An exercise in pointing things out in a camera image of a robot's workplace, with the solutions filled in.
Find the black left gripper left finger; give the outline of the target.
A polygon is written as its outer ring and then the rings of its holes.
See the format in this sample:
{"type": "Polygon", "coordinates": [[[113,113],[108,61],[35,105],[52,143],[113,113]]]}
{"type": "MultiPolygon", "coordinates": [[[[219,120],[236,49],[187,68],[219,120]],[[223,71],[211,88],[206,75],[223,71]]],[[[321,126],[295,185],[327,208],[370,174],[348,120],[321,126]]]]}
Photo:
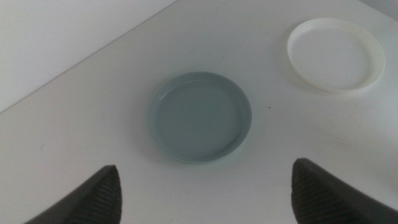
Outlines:
{"type": "Polygon", "coordinates": [[[28,224],[119,224],[122,205],[119,172],[115,165],[104,166],[28,224]]]}

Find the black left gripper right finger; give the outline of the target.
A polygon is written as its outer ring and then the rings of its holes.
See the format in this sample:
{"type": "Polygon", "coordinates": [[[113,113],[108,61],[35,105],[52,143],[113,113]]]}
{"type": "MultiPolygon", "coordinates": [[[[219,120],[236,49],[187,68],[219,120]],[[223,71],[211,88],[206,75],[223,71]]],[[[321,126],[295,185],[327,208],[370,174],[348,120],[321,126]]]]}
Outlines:
{"type": "Polygon", "coordinates": [[[397,223],[397,210],[307,158],[294,162],[291,186],[291,205],[298,223],[397,223]]]}

